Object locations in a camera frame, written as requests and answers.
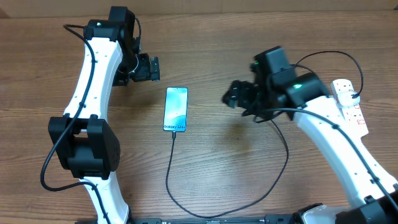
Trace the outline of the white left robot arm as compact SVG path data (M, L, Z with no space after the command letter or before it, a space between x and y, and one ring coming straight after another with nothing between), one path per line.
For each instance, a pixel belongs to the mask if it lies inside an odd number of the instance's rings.
M82 26L78 38L85 44L85 56L75 92L61 117L48 125L53 148L42 170L40 183L52 192L74 185L50 187L45 171L56 154L77 185L88 191L97 218L94 223L133 223L116 177L121 157L118 138L108 124L108 105L114 86L130 81L160 78L159 59L141 52L141 38L134 37L138 18L125 6L113 6L107 20L92 19Z

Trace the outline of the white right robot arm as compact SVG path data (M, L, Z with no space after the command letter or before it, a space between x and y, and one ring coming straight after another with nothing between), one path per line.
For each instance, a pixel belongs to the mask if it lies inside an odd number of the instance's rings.
M309 72L298 76L284 49L254 57L254 81L232 82L222 101L243 116L270 121L281 113L314 142L341 182L350 206L321 203L293 214L292 223L397 223L397 180L373 158L343 117L336 100Z

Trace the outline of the Samsung Galaxy smartphone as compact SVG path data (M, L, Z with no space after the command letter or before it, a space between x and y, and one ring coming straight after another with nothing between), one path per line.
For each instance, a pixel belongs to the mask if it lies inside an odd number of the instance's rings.
M187 128L188 88L168 87L165 97L164 131L185 132Z

